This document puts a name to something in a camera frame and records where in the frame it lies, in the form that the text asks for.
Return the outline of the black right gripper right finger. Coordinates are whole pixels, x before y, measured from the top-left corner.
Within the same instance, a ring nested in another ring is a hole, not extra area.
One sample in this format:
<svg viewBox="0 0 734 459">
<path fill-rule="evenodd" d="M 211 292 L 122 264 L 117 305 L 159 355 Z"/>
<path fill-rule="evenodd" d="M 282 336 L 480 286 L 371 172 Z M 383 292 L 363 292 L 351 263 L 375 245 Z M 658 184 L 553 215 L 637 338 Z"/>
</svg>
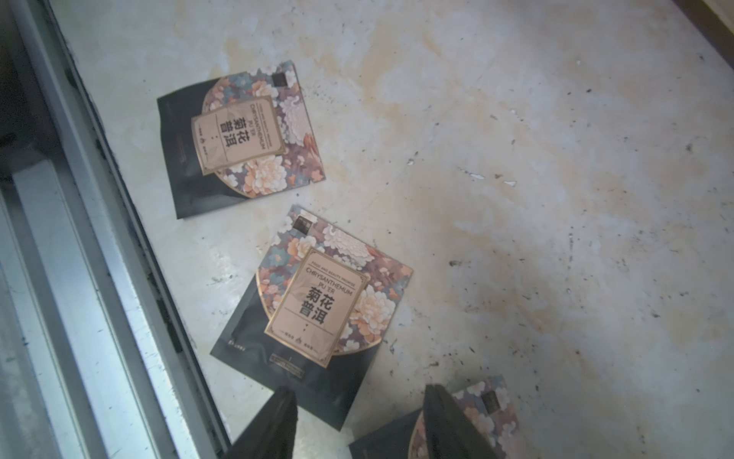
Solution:
<svg viewBox="0 0 734 459">
<path fill-rule="evenodd" d="M 460 410 L 455 399 L 440 384 L 424 390 L 427 451 L 430 458 L 496 458 L 490 443 Z"/>
</svg>

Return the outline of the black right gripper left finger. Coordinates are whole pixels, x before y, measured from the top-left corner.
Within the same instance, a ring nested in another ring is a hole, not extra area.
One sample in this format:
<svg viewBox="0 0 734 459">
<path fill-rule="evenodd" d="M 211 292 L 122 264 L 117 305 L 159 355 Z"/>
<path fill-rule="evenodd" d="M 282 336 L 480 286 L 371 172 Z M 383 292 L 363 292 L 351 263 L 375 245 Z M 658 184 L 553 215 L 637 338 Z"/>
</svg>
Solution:
<svg viewBox="0 0 734 459">
<path fill-rule="evenodd" d="M 296 394 L 281 386 L 239 435 L 225 459 L 291 459 L 298 421 Z"/>
</svg>

